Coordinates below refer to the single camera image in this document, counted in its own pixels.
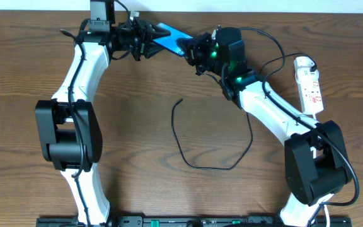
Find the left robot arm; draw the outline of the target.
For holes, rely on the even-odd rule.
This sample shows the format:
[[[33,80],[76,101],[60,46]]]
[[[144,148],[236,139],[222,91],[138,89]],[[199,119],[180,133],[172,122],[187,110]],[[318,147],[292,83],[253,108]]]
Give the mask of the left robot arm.
[[[115,1],[91,1],[90,17],[72,38],[74,59],[60,88],[35,107],[42,155],[66,179],[78,215],[74,218],[38,218],[37,226],[113,226],[111,207],[98,171],[103,137],[93,109],[103,73],[115,60],[114,52],[132,55],[136,61],[150,58],[163,48],[154,43],[170,36],[138,15],[115,22]]]

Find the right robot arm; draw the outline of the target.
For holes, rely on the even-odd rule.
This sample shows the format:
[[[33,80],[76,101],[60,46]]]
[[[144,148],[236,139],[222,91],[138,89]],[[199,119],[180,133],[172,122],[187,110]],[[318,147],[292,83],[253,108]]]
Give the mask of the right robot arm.
[[[249,67],[241,34],[241,28],[217,28],[194,38],[180,37],[176,44],[198,75],[210,73],[228,100],[282,143],[291,193],[275,224],[316,226],[319,211],[333,206],[332,197],[345,185],[353,183],[354,194],[360,194],[342,131],[335,122],[318,122],[276,94],[268,77]]]

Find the blue screen Galaxy smartphone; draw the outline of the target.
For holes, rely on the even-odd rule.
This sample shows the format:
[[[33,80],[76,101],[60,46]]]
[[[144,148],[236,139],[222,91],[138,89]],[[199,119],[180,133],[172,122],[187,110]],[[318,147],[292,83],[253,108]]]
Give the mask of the blue screen Galaxy smartphone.
[[[164,23],[158,23],[157,26],[160,28],[164,28],[165,30],[168,30],[170,32],[170,35],[166,37],[156,38],[153,40],[153,42],[155,44],[164,47],[166,50],[176,54],[177,56],[183,57],[185,53],[177,45],[176,41],[179,38],[192,38],[192,37]]]

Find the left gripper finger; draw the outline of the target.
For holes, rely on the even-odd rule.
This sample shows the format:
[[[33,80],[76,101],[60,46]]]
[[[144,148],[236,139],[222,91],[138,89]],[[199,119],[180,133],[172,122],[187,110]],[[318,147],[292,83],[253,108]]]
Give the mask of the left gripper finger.
[[[149,59],[152,56],[156,55],[158,52],[161,52],[162,50],[164,50],[164,47],[154,42],[150,42],[149,44],[144,46],[143,56],[146,59]]]
[[[171,35],[171,32],[169,30],[161,28],[158,25],[154,25],[154,24],[150,23],[148,26],[148,37],[150,40],[168,37],[170,35]]]

